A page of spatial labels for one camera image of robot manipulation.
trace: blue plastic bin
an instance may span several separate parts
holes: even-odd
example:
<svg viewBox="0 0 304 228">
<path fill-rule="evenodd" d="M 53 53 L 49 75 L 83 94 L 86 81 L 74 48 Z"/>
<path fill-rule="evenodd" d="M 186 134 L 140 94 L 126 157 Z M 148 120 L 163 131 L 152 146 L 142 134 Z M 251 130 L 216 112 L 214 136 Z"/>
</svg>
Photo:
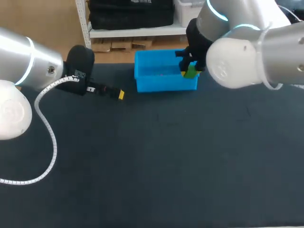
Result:
<svg viewBox="0 0 304 228">
<path fill-rule="evenodd" d="M 135 79 L 137 91 L 160 92 L 196 90 L 198 76 L 187 79 L 181 75 L 176 50 L 137 51 L 135 54 Z"/>
</svg>

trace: dark blue tablecloth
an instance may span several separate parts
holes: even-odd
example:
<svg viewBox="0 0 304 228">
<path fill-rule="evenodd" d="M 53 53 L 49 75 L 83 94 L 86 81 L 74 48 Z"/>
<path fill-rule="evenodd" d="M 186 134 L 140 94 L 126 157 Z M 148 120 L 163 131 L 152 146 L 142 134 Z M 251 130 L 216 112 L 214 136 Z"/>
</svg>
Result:
<svg viewBox="0 0 304 228">
<path fill-rule="evenodd" d="M 133 65 L 96 65 L 125 101 L 51 91 L 41 109 L 58 142 L 53 171 L 0 185 L 3 228 L 197 228 L 304 225 L 304 91 L 138 94 Z M 33 103 L 36 92 L 23 89 Z M 52 156 L 33 116 L 0 142 L 0 177 L 39 176 Z"/>
</svg>

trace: black bag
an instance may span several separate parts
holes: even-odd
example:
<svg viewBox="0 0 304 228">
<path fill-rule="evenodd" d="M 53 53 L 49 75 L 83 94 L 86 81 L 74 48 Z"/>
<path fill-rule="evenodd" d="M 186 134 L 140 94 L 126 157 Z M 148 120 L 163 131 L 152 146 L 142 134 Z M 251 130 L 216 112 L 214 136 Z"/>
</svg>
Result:
<svg viewBox="0 0 304 228">
<path fill-rule="evenodd" d="M 173 9 L 147 10 L 139 12 L 109 12 L 90 13 L 93 29 L 120 30 L 154 28 L 173 24 Z"/>
<path fill-rule="evenodd" d="M 90 0 L 93 29 L 153 28 L 173 24 L 172 0 Z"/>
<path fill-rule="evenodd" d="M 152 10 L 171 9 L 173 0 L 90 0 L 90 10 Z"/>
</svg>

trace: metal shelving unit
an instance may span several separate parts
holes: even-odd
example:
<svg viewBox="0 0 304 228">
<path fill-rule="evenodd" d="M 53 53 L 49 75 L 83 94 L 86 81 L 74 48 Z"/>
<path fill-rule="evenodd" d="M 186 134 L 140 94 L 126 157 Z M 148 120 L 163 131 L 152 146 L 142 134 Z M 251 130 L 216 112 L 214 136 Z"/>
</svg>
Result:
<svg viewBox="0 0 304 228">
<path fill-rule="evenodd" d="M 186 28 L 182 27 L 175 19 L 170 26 L 157 28 L 139 28 L 126 30 L 94 30 L 91 23 L 86 23 L 86 0 L 76 0 L 79 21 L 85 40 L 85 46 L 91 48 L 91 38 L 115 38 L 115 37 L 148 37 L 148 36 L 170 36 L 185 35 Z"/>
</svg>

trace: yellow connector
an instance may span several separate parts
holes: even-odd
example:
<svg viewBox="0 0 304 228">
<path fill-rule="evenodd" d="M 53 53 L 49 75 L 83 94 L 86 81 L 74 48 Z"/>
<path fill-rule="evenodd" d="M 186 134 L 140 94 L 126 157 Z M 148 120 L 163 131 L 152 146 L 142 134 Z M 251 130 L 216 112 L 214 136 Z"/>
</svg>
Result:
<svg viewBox="0 0 304 228">
<path fill-rule="evenodd" d="M 119 100 L 123 100 L 123 98 L 124 98 L 124 91 L 120 90 Z"/>
</svg>

